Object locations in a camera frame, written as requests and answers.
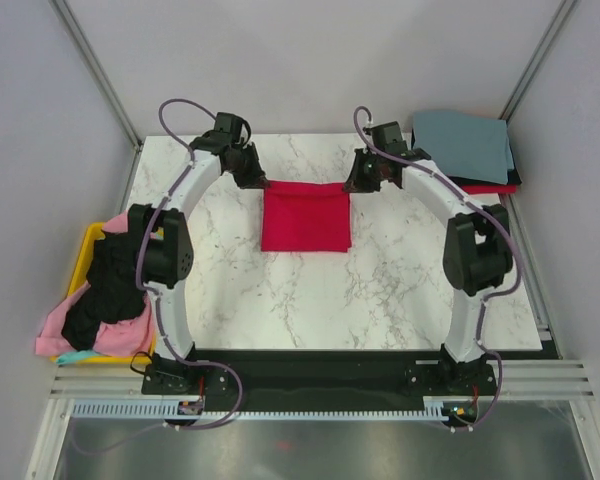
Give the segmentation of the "crimson red t-shirt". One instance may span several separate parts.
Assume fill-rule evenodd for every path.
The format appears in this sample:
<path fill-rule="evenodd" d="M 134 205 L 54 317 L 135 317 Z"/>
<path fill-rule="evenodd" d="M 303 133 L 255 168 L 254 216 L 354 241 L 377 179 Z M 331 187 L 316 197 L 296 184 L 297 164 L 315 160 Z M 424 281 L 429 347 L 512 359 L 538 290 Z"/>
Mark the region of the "crimson red t-shirt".
<path fill-rule="evenodd" d="M 263 252 L 345 253 L 351 246 L 351 202 L 342 182 L 273 181 L 264 190 Z"/>

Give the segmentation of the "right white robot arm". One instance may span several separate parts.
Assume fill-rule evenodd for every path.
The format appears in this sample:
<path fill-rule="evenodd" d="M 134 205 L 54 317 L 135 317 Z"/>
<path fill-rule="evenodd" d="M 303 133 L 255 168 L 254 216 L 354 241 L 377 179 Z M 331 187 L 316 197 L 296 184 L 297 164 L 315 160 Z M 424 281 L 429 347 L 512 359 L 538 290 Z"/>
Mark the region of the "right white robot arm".
<path fill-rule="evenodd" d="M 396 122 L 358 126 L 364 147 L 355 151 L 344 191 L 375 193 L 385 182 L 414 195 L 445 226 L 442 268 L 453 289 L 451 322 L 434 364 L 411 364 L 408 388 L 422 395 L 476 395 L 496 391 L 482 338 L 488 302 L 517 290 L 517 252 L 509 216 L 500 204 L 483 205 L 447 177 L 422 149 L 410 149 Z"/>

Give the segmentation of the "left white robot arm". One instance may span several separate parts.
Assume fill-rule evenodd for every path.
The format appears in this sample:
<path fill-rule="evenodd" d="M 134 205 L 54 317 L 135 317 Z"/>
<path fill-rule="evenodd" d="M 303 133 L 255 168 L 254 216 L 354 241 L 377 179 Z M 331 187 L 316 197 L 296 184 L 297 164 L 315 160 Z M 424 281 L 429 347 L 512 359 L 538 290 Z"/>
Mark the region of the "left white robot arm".
<path fill-rule="evenodd" d="M 211 130 L 185 143 L 187 158 L 172 184 L 148 204 L 127 210 L 130 248 L 137 286 L 151 301 L 156 340 L 145 369 L 145 395 L 186 395 L 197 389 L 196 359 L 185 302 L 185 280 L 194 264 L 187 219 L 208 188 L 225 173 L 241 189 L 265 189 L 266 174 L 243 118 L 220 112 Z"/>

